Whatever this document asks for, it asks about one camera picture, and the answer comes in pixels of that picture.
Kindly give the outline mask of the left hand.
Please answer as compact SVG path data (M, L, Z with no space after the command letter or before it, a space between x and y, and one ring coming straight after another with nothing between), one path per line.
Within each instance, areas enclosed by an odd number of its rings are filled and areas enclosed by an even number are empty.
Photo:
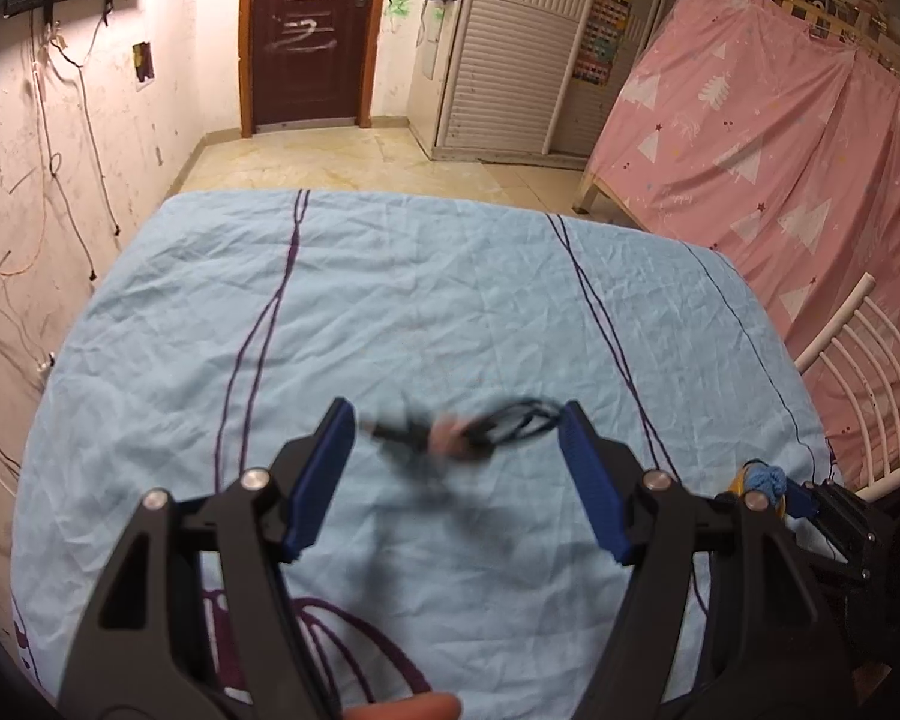
M445 692L425 692L393 702L351 707L343 720L458 720L463 712L460 699Z

